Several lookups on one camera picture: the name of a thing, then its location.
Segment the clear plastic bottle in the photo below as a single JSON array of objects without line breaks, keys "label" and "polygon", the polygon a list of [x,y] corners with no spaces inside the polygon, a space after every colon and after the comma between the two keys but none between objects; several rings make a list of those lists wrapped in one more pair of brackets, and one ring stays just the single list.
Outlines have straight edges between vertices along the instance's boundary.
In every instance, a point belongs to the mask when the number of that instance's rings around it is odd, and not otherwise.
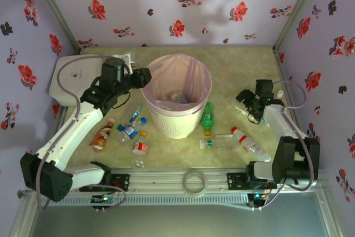
[{"label": "clear plastic bottle", "polygon": [[241,106],[241,104],[236,104],[236,103],[233,103],[231,104],[231,106],[237,110],[238,112],[240,112],[242,115],[244,115],[249,121],[255,123],[255,124],[258,124],[258,123],[261,123],[261,124],[264,124],[266,125],[267,127],[269,127],[270,125],[268,123],[266,123],[266,121],[264,120],[264,118],[261,118],[260,120],[257,120],[253,115],[249,114],[248,111],[243,108]]}]

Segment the crushed clear bottle blue print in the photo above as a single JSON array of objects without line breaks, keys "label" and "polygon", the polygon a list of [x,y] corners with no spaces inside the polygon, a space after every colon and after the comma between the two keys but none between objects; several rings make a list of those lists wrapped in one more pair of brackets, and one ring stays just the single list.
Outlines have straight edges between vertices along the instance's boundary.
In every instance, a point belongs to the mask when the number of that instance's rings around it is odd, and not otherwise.
[{"label": "crushed clear bottle blue print", "polygon": [[181,90],[171,90],[164,93],[156,100],[156,105],[161,109],[186,109],[190,102]]}]

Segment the green bottle yellow cap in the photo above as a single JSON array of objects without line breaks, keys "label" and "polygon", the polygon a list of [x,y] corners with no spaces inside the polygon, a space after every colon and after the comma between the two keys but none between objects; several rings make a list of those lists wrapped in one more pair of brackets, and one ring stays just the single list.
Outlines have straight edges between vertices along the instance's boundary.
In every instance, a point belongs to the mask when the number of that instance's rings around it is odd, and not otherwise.
[{"label": "green bottle yellow cap", "polygon": [[200,124],[204,129],[205,136],[210,136],[214,126],[214,105],[211,102],[206,103]]}]

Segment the clear bottle green label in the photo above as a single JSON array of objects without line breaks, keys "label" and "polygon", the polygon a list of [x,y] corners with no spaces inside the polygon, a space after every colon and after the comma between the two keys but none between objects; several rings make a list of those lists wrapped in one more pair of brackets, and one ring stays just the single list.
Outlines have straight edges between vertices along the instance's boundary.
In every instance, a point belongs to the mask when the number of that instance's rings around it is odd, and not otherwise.
[{"label": "clear bottle green label", "polygon": [[218,134],[212,138],[200,139],[200,149],[233,149],[237,146],[233,134]]}]

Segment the brown label bottle white cap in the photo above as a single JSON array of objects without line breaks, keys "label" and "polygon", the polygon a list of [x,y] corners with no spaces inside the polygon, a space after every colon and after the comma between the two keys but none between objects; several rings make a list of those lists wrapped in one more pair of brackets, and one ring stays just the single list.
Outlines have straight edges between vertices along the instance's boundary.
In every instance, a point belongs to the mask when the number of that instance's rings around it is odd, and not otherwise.
[{"label": "brown label bottle white cap", "polygon": [[114,126],[115,119],[109,118],[106,124],[96,133],[89,146],[95,152],[101,152],[105,147],[108,138],[110,137],[111,130]]}]

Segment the clear bottle red label yellow cap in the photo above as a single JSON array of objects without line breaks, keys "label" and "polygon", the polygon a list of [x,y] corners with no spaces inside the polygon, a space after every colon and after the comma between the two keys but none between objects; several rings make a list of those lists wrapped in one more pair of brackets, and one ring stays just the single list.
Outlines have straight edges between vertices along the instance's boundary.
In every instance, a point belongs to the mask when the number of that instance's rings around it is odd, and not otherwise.
[{"label": "clear bottle red label yellow cap", "polygon": [[146,142],[146,137],[148,133],[146,130],[139,132],[138,139],[132,148],[132,166],[135,168],[143,168],[145,165],[146,155],[148,153],[148,144]]}]

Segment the purple plastic bin liner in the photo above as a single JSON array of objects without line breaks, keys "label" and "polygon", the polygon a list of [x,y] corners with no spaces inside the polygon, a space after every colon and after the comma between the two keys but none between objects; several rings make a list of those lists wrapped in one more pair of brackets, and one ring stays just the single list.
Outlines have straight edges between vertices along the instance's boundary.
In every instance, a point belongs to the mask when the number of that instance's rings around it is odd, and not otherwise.
[{"label": "purple plastic bin liner", "polygon": [[[151,81],[142,89],[146,101],[154,108],[182,112],[204,105],[212,88],[211,74],[205,64],[186,54],[169,54],[148,65]],[[190,102],[186,109],[161,109],[156,100],[171,90],[181,90]]]}]

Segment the white plastic waste bin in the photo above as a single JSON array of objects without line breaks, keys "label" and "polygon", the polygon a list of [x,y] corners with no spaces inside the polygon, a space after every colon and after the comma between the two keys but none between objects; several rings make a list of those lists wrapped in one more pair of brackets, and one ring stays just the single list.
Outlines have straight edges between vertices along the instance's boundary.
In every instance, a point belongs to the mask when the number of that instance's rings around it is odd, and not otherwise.
[{"label": "white plastic waste bin", "polygon": [[188,137],[200,123],[207,101],[198,108],[182,112],[164,111],[146,103],[157,129],[168,138],[182,139]]}]

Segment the clear bottle blue stripe label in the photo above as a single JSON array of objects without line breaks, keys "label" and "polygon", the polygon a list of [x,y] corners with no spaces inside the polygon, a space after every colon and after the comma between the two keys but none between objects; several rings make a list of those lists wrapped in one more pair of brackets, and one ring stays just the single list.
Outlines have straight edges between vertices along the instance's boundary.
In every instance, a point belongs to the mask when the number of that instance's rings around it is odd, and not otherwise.
[{"label": "clear bottle blue stripe label", "polygon": [[118,131],[123,131],[128,125],[134,125],[137,117],[140,115],[142,110],[141,104],[131,104],[120,116],[119,124],[117,126]]}]

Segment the clear bottle blue white label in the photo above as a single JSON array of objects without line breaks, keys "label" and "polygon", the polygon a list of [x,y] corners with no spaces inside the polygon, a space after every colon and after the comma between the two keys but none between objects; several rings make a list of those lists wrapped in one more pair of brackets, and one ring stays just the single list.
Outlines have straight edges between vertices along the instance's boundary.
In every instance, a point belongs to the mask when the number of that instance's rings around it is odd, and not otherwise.
[{"label": "clear bottle blue white label", "polygon": [[134,121],[132,124],[128,124],[127,126],[123,126],[121,124],[118,125],[117,130],[119,131],[117,140],[120,144],[125,144],[134,140],[138,136],[146,136],[146,124],[147,119],[145,117],[141,117],[139,120]]}]

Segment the clear tape roll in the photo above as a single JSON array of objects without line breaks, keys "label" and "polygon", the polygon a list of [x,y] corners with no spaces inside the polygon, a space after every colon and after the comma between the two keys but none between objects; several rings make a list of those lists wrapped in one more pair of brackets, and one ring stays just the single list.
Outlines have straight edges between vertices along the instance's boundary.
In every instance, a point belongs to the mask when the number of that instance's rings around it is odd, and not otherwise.
[{"label": "clear tape roll", "polygon": [[[193,190],[193,189],[189,189],[187,187],[187,181],[192,178],[192,177],[196,177],[199,178],[202,182],[202,188],[201,189],[197,189],[197,190]],[[191,196],[191,197],[201,197],[205,194],[206,189],[208,186],[208,179],[206,177],[206,175],[196,169],[191,169],[188,172],[186,172],[182,178],[182,190],[184,191],[185,194]]]}]

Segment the aluminium side rail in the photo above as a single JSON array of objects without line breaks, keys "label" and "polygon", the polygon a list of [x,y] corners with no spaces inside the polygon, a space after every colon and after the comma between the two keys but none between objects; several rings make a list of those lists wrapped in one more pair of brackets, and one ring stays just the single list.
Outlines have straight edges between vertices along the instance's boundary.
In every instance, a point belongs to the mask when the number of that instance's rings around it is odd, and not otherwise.
[{"label": "aluminium side rail", "polygon": [[[286,76],[283,73],[283,67],[282,67],[282,64],[281,64],[281,61],[280,61],[278,50],[275,47],[272,47],[272,52],[273,52],[273,55],[275,57],[275,62],[276,62],[278,74],[279,74],[279,77],[280,77],[279,80],[286,81],[287,79],[286,79]],[[284,92],[283,97],[282,97],[284,103],[287,104],[287,105],[293,105],[295,102],[294,102],[293,95],[292,95],[292,84],[290,84],[290,83],[281,83],[281,87],[282,87],[282,90]]]},{"label": "aluminium side rail", "polygon": [[67,115],[67,110],[68,107],[62,106],[60,104],[55,104],[53,106],[56,127],[61,127],[64,124],[65,117]]}]

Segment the aluminium frame post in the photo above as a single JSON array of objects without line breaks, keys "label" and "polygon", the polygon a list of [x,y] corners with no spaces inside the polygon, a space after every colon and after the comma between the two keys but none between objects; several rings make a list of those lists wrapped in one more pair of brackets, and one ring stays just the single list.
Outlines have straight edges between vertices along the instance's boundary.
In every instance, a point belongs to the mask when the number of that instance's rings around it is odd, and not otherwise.
[{"label": "aluminium frame post", "polygon": [[288,35],[290,34],[292,25],[295,23],[297,16],[302,12],[303,6],[307,3],[308,0],[297,0],[289,19],[287,20],[285,26],[283,27],[275,45],[272,47],[273,51],[277,51],[281,44],[287,39]]},{"label": "aluminium frame post", "polygon": [[61,29],[63,30],[66,38],[69,40],[72,48],[74,51],[79,54],[80,48],[79,45],[77,44],[77,41],[73,35],[73,32],[71,31],[69,24],[65,20],[63,13],[60,11],[59,6],[57,5],[57,2],[55,0],[44,0],[48,8],[50,9],[52,15],[54,16],[55,20],[59,23]]}]

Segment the aluminium mounting rail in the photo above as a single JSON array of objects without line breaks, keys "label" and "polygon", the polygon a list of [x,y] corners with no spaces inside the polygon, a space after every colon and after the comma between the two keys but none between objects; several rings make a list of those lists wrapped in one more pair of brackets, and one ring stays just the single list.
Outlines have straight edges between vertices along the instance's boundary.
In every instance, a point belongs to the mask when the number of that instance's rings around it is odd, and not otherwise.
[{"label": "aluminium mounting rail", "polygon": [[[234,192],[276,192],[277,185],[270,182],[252,184],[246,178],[244,169],[198,168],[206,181],[196,174],[186,180],[192,191],[206,188],[205,193]],[[182,194],[182,180],[190,169],[115,169],[111,173],[109,185],[118,186],[130,194]]]}]

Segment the grey metal base plate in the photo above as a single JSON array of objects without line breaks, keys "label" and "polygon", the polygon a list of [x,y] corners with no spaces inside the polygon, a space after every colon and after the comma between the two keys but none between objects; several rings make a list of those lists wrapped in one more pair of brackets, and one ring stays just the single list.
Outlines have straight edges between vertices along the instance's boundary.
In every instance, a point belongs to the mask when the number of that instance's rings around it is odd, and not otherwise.
[{"label": "grey metal base plate", "polygon": [[331,195],[282,193],[260,211],[235,205],[128,205],[108,211],[65,202],[37,212],[26,194],[0,237],[351,237]]}]

